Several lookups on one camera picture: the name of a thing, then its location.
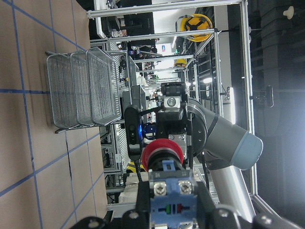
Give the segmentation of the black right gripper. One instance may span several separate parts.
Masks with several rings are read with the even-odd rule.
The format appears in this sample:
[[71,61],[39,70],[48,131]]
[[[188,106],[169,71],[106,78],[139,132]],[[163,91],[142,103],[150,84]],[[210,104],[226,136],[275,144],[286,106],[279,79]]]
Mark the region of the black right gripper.
[[183,82],[162,83],[161,92],[162,107],[156,114],[156,153],[169,154],[185,164],[188,162],[186,85]]

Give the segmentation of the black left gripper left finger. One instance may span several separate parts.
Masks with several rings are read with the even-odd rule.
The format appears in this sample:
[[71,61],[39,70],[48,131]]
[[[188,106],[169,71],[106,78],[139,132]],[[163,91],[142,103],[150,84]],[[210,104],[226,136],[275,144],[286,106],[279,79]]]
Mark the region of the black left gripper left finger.
[[149,181],[142,181],[138,184],[135,209],[145,215],[150,214],[150,193]]

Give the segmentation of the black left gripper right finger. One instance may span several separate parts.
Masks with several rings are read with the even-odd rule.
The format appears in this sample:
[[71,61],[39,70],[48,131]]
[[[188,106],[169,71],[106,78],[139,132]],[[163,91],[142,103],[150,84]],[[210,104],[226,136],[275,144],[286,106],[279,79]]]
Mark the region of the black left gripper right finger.
[[203,182],[196,182],[195,191],[197,193],[197,214],[206,215],[215,209],[211,195]]

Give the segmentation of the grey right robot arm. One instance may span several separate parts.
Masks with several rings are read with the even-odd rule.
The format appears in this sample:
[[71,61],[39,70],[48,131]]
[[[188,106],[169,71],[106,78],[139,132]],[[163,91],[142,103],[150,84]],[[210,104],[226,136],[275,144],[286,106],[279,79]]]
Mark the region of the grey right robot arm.
[[183,149],[182,154],[205,159],[221,204],[235,208],[239,216],[251,222],[255,212],[241,171],[258,161],[262,140],[188,98],[185,83],[162,83],[161,92],[156,137],[174,144],[182,136],[184,144],[192,148]]

